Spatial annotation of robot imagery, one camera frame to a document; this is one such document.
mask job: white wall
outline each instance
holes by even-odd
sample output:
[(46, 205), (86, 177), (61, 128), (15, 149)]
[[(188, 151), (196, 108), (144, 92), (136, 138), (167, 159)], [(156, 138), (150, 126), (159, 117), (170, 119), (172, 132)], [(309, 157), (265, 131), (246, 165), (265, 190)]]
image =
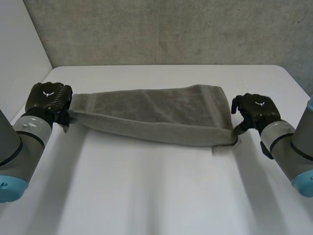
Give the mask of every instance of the white wall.
[(0, 0), (0, 109), (11, 120), (52, 70), (22, 0)]

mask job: towel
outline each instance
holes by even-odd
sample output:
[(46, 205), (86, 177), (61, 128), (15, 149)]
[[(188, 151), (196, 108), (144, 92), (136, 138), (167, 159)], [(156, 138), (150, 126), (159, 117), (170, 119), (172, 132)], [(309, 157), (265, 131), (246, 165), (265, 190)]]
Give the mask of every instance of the towel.
[(234, 145), (221, 87), (74, 94), (69, 111), (87, 127), (144, 140), (193, 146)]

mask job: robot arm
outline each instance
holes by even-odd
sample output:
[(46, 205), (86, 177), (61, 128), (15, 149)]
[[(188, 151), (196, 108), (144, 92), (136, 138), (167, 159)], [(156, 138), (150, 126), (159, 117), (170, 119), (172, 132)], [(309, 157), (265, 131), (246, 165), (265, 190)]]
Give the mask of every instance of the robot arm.
[(0, 110), (0, 203), (18, 200), (28, 187), (54, 122), (69, 126), (70, 86), (38, 83), (28, 97), (25, 114), (13, 127)]
[(273, 101), (258, 94), (233, 100), (232, 113), (239, 110), (244, 121), (235, 127), (237, 135), (250, 128), (259, 131), (263, 153), (275, 159), (293, 187), (305, 197), (313, 197), (313, 97), (295, 130), (280, 119)]

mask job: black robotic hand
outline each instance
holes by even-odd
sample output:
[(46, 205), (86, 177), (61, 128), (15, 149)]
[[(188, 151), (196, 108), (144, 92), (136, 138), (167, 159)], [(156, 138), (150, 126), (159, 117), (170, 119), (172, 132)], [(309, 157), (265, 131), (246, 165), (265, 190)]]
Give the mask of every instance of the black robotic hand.
[(51, 127), (56, 122), (67, 132), (70, 121), (67, 111), (72, 101), (72, 94), (72, 88), (62, 83), (37, 83), (31, 89), (24, 115), (40, 117)]
[(231, 113), (236, 110), (244, 117), (242, 123), (235, 127), (234, 133), (241, 135), (250, 128), (259, 133), (272, 122), (280, 121), (280, 114), (271, 98), (259, 94), (238, 95), (232, 101)]

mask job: black ring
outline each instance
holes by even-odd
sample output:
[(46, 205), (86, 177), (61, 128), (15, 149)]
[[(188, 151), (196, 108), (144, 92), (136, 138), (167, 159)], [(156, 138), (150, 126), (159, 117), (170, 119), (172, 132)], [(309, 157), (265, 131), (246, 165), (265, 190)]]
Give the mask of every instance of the black ring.
[(16, 133), (20, 134), (20, 135), (26, 135), (26, 136), (30, 136), (32, 138), (34, 138), (35, 140), (37, 140), (41, 146), (45, 149), (45, 143), (38, 137), (38, 136), (35, 136), (34, 134), (32, 133), (29, 133), (29, 132), (26, 132), (26, 131), (17, 131)]
[(277, 144), (277, 142), (279, 142), (281, 139), (283, 139), (283, 138), (285, 138), (287, 136), (293, 136), (293, 133), (284, 134), (284, 135), (278, 137), (276, 140), (274, 140), (273, 143), (269, 147), (269, 152), (270, 153), (272, 152), (272, 149), (274, 148), (275, 144)]
[(8, 164), (10, 161), (15, 159), (20, 154), (22, 149), (23, 149), (23, 141), (21, 140), (20, 146), (18, 147), (18, 149), (10, 157), (8, 157), (4, 161), (0, 162), (0, 167), (4, 166), (5, 164)]
[(302, 152), (301, 150), (299, 150), (296, 146), (294, 146), (294, 144), (292, 143), (292, 141), (290, 141), (290, 146), (293, 149), (293, 151), (295, 151), (297, 154), (299, 154), (301, 157), (304, 157), (305, 159), (308, 159), (310, 161), (313, 161), (313, 157), (311, 157), (310, 155), (305, 154), (304, 152)]

